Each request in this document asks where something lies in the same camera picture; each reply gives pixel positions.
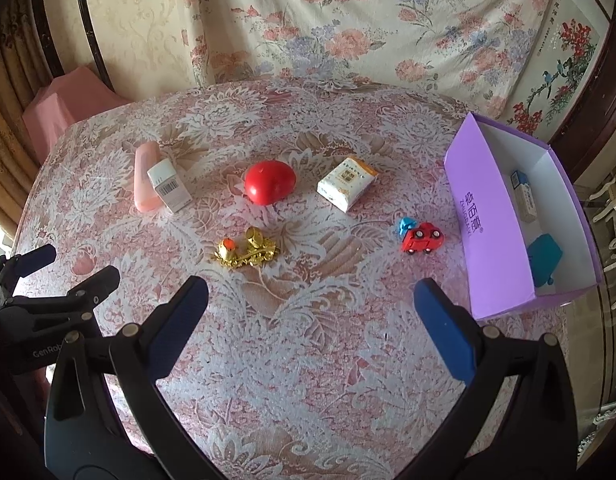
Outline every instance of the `wall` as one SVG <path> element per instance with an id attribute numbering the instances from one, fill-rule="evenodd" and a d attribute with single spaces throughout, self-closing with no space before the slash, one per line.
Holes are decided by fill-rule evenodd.
<path id="1" fill-rule="evenodd" d="M 44 0 L 66 72 L 94 61 L 77 0 Z M 194 86 L 175 0 L 88 0 L 101 54 L 115 91 L 141 100 Z"/>

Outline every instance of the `bedsheet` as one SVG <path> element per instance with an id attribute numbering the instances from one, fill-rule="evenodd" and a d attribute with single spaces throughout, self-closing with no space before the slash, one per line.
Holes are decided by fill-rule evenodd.
<path id="1" fill-rule="evenodd" d="M 16 251 L 45 243 L 56 262 L 17 293 L 63 295 L 112 264 L 121 283 L 96 308 L 105 334 L 142 322 L 195 274 L 210 302 L 160 391 L 228 478 L 392 479 L 432 436 L 462 391 L 412 306 L 431 276 L 469 307 L 457 215 L 443 155 L 468 106 L 435 94 L 275 78 L 192 89 L 75 124 L 40 171 Z M 134 150 L 159 142 L 193 203 L 175 215 L 134 208 Z M 354 153 L 379 171 L 348 214 L 317 182 Z M 244 196 L 243 174 L 266 158 L 297 174 L 272 206 Z M 432 254 L 400 251 L 402 216 L 445 234 Z M 255 225 L 281 253 L 264 267 L 226 269 L 217 241 Z M 562 309 L 496 320 L 507 335 L 553 332 Z M 145 447 L 113 379 L 133 442 Z M 476 443 L 486 445 L 512 384 Z"/>
<path id="2" fill-rule="evenodd" d="M 498 117 L 550 0 L 177 0 L 199 86 L 272 75 L 438 91 Z"/>

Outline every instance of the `toy tomato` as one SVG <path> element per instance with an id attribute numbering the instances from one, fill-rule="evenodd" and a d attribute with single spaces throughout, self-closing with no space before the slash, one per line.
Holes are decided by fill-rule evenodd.
<path id="1" fill-rule="evenodd" d="M 279 160 L 264 160 L 251 166 L 245 178 L 246 194 L 255 204 L 270 205 L 293 192 L 297 176 Z"/>

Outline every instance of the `gold figurine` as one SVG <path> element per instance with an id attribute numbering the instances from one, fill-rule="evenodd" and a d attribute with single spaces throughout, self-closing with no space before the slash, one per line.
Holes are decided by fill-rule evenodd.
<path id="1" fill-rule="evenodd" d="M 232 238 L 224 238 L 217 244 L 214 257 L 226 267 L 241 267 L 246 264 L 259 266 L 263 262 L 269 262 L 279 253 L 277 244 L 270 238 L 265 238 L 259 229 L 249 227 L 246 230 L 248 248 L 245 253 L 237 252 L 237 244 Z"/>

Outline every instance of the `pink cloth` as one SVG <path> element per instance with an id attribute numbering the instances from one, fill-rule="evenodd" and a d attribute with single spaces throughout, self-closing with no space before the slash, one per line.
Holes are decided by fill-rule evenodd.
<path id="1" fill-rule="evenodd" d="M 23 114 L 39 162 L 46 160 L 68 126 L 129 102 L 85 66 L 56 77 L 37 92 Z"/>

